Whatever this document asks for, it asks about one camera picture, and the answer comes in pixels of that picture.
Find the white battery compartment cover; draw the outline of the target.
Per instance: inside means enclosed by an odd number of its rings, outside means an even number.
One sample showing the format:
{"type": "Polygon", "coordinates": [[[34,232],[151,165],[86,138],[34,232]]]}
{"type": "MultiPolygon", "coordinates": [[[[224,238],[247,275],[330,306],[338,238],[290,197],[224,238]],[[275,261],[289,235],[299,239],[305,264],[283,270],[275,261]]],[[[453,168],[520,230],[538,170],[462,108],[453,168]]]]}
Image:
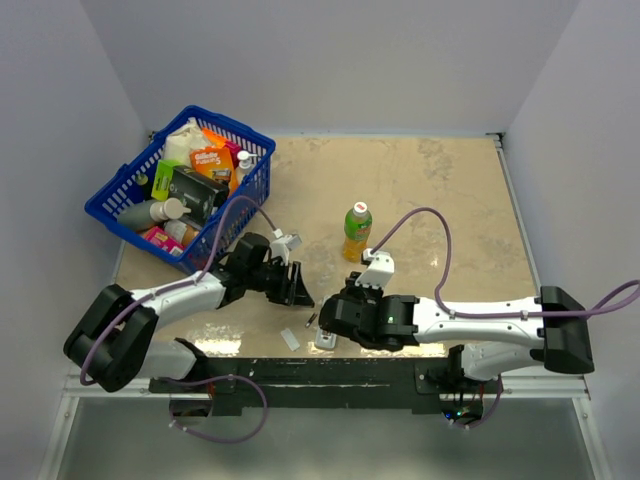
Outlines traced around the white battery compartment cover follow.
{"type": "Polygon", "coordinates": [[[299,341],[289,328],[282,330],[280,335],[290,351],[295,352],[300,348],[299,341]]]}

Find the white remote control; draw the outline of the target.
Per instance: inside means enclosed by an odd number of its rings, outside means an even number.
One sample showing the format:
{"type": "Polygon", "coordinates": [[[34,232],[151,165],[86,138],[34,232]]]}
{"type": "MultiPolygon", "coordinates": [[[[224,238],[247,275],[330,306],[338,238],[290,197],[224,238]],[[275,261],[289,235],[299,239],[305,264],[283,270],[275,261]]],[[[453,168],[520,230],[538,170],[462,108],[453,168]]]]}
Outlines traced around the white remote control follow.
{"type": "Polygon", "coordinates": [[[316,331],[314,344],[318,349],[331,351],[335,349],[337,336],[334,333],[319,329],[316,331]]]}

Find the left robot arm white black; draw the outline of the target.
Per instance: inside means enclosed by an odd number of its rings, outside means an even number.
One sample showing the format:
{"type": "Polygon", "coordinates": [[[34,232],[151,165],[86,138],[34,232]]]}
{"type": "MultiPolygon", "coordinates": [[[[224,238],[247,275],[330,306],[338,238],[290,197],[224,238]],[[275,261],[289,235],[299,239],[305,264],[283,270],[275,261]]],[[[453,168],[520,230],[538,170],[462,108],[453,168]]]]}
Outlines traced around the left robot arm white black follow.
{"type": "Polygon", "coordinates": [[[85,383],[109,393],[143,376],[169,377],[185,392],[200,390],[207,380],[204,354],[183,339],[154,342],[157,330],[224,308],[248,291],[284,306],[315,304],[300,263],[289,258],[299,236],[280,231],[274,236],[246,233],[221,262],[180,281],[132,291],[118,284],[105,287],[66,339],[64,355],[80,367],[85,383]]]}

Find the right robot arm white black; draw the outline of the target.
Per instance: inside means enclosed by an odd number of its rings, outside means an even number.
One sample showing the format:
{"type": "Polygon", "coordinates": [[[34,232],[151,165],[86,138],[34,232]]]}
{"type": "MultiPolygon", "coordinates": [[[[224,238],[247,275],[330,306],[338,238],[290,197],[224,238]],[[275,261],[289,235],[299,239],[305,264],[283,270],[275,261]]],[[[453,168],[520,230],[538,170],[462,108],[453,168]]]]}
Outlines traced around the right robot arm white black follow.
{"type": "Polygon", "coordinates": [[[445,379],[459,393],[536,364],[568,375],[595,369],[586,311],[556,286],[542,287],[537,297],[441,308],[433,299],[386,295],[350,277],[324,301],[319,326],[370,350],[452,342],[445,379]]]}

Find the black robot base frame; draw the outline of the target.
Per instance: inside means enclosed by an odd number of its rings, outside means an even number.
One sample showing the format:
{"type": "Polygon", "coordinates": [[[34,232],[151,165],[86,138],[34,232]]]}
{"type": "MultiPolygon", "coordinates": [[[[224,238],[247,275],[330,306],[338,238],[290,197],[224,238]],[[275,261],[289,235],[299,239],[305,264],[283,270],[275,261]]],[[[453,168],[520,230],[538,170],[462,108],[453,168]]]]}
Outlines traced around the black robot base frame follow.
{"type": "Polygon", "coordinates": [[[186,379],[153,379],[154,394],[168,394],[184,415],[238,416],[245,408],[397,409],[457,418],[483,413],[482,402],[500,391],[466,380],[460,348],[449,358],[207,358],[186,379]]]}

